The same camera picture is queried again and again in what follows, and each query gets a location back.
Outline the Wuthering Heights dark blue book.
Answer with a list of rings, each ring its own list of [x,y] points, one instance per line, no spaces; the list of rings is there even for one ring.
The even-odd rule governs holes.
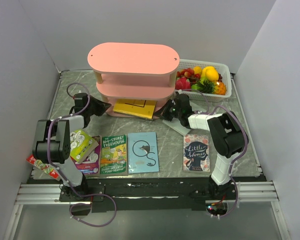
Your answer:
[[[112,116],[113,117],[119,117],[119,118],[138,118],[138,119],[144,119],[144,120],[149,120],[149,121],[153,120],[153,118],[148,118],[148,117],[139,116],[139,115],[131,115],[131,114],[118,113],[118,112],[113,112]]]

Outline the yellow book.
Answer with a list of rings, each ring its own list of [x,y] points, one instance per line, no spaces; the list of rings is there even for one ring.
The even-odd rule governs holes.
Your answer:
[[[153,118],[157,101],[141,99],[118,99],[113,107],[116,113]]]

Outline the light blue book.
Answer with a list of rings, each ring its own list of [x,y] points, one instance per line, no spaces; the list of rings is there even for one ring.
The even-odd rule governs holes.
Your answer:
[[[127,140],[128,173],[159,172],[157,134],[155,132],[129,133]]]

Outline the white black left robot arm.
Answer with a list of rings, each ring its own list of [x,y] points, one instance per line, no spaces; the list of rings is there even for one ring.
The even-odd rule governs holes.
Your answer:
[[[74,106],[68,115],[37,122],[32,154],[56,170],[63,181],[61,192],[66,196],[78,201],[103,198],[104,190],[88,187],[86,177],[70,157],[71,133],[87,127],[91,116],[102,116],[111,104],[83,92],[72,98]]]

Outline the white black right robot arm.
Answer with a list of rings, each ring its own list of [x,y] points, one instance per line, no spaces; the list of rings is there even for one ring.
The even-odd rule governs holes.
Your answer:
[[[153,115],[169,122],[177,119],[187,129],[210,132],[217,157],[211,174],[214,184],[208,187],[208,193],[216,200],[224,196],[225,184],[233,179],[233,165],[246,153],[249,143],[248,135],[235,113],[221,105],[212,112],[194,111],[189,96],[178,94]]]

